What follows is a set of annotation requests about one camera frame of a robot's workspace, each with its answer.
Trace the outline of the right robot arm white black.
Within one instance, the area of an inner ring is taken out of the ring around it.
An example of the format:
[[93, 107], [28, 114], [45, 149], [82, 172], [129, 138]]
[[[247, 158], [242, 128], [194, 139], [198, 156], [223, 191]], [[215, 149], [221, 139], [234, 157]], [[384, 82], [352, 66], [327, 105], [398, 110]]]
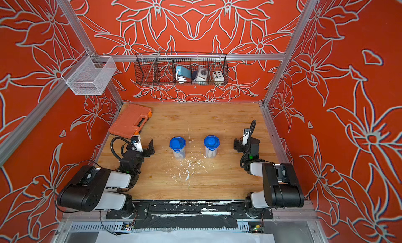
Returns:
[[274, 163], [260, 158], [260, 140], [252, 136], [256, 127], [253, 120], [243, 137], [234, 139], [233, 148], [242, 153], [240, 167], [248, 174], [262, 178], [263, 190], [249, 193], [245, 210], [264, 208], [301, 208], [305, 198], [290, 163]]

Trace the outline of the white button box in basket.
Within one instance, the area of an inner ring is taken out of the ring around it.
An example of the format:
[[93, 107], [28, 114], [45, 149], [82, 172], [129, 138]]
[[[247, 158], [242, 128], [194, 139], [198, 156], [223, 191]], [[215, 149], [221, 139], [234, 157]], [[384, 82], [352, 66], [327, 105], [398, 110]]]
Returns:
[[211, 76], [212, 76], [212, 79], [213, 79], [215, 84], [220, 84], [220, 83], [223, 83], [225, 81], [224, 75], [220, 70], [219, 71], [213, 71], [211, 73]]

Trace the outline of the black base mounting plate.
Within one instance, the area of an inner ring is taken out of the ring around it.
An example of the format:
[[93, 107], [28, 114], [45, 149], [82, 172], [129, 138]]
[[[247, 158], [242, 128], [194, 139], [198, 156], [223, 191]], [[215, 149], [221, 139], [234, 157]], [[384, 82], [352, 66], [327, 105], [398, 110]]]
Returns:
[[107, 220], [131, 229], [212, 229], [249, 232], [249, 224], [273, 218], [270, 208], [254, 208], [245, 200], [137, 200], [131, 213], [108, 210]]

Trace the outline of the white grey device in basket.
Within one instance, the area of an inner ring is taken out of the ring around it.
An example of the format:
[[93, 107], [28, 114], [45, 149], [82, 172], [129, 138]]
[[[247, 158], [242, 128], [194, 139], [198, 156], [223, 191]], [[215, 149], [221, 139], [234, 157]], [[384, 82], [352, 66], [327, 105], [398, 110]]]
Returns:
[[204, 67], [198, 67], [197, 71], [193, 73], [193, 82], [206, 83], [208, 81], [208, 70]]

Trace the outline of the orange plastic tool case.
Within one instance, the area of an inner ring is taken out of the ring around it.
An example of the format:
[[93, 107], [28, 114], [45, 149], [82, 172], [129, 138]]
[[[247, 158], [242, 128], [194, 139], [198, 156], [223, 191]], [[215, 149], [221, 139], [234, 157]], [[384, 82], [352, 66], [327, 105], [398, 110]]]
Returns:
[[140, 134], [141, 129], [151, 117], [151, 108], [130, 103], [109, 128], [109, 133], [123, 138], [132, 138]]

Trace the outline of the left clear cup blue lid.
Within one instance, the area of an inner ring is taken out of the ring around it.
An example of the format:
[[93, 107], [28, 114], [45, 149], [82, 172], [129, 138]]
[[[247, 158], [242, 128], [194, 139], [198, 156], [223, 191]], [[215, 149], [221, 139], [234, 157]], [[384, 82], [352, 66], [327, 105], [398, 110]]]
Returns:
[[173, 155], [176, 159], [185, 158], [185, 146], [186, 141], [183, 137], [174, 137], [170, 140], [169, 147], [172, 149]]

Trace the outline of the blue white item in basket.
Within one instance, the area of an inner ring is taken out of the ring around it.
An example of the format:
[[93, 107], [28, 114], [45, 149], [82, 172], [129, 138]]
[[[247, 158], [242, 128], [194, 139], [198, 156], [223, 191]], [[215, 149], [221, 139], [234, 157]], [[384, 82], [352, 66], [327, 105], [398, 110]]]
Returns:
[[186, 67], [176, 66], [175, 79], [179, 84], [185, 84], [185, 83], [191, 82], [192, 73]]

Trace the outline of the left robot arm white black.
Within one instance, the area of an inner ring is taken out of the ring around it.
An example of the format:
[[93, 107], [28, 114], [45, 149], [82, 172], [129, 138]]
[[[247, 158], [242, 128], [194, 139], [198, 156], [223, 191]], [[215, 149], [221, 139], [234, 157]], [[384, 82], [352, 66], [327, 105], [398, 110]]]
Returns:
[[153, 140], [144, 148], [139, 135], [131, 139], [116, 136], [110, 148], [119, 167], [112, 170], [83, 166], [58, 194], [57, 208], [66, 207], [75, 212], [110, 210], [125, 217], [134, 213], [133, 198], [127, 192], [137, 183], [145, 159], [155, 154]]

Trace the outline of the clear plastic wall bin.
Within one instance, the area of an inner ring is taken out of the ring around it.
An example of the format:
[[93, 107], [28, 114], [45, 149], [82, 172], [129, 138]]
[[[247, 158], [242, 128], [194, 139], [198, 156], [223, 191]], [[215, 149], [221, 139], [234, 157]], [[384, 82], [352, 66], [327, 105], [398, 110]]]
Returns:
[[75, 95], [98, 96], [104, 93], [116, 70], [111, 56], [84, 56], [73, 62], [61, 78]]

